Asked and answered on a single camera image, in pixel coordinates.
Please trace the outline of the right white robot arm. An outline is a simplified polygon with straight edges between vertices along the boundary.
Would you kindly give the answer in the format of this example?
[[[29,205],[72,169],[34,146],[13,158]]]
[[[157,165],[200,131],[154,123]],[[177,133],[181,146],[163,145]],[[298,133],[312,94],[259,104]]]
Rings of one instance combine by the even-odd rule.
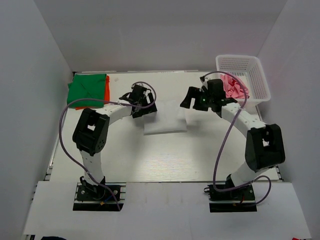
[[[238,199],[243,195],[244,188],[260,179],[262,173],[285,161],[280,126],[258,120],[244,110],[234,98],[227,98],[223,90],[210,93],[204,88],[191,86],[180,107],[192,107],[198,111],[211,109],[220,118],[230,122],[226,137],[232,128],[236,128],[245,137],[245,162],[227,177],[226,187],[223,189],[229,198]]]

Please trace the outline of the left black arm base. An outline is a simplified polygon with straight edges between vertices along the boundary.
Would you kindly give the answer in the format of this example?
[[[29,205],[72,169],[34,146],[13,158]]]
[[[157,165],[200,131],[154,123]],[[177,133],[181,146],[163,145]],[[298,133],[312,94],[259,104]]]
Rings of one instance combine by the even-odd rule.
[[[94,196],[78,182],[72,210],[76,212],[119,212],[125,203],[126,184],[111,183],[107,186],[113,191],[119,206],[108,190],[105,189],[102,194]]]

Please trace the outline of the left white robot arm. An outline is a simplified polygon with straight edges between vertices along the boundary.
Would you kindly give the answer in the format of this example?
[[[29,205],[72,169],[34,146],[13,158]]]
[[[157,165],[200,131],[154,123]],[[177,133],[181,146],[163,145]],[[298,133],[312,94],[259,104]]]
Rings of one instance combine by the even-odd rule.
[[[85,108],[72,136],[85,168],[80,182],[96,200],[103,198],[106,193],[101,151],[107,142],[109,126],[125,117],[139,118],[157,111],[155,97],[150,89],[140,93],[129,92],[120,99],[129,102],[130,105],[118,103],[108,108],[105,114]]]

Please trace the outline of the white t shirt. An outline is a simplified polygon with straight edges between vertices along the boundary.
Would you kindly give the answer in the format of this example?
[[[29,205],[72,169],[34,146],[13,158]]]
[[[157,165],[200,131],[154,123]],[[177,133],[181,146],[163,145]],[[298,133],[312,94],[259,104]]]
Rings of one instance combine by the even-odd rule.
[[[176,99],[157,100],[157,111],[143,116],[144,135],[187,132],[185,110]]]

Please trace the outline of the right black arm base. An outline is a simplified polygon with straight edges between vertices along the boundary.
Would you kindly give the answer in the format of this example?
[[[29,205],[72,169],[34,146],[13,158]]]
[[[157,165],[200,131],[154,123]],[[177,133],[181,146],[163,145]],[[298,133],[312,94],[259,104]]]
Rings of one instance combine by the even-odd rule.
[[[257,212],[256,198],[253,187],[219,192],[210,184],[203,189],[208,194],[211,213],[250,213]]]

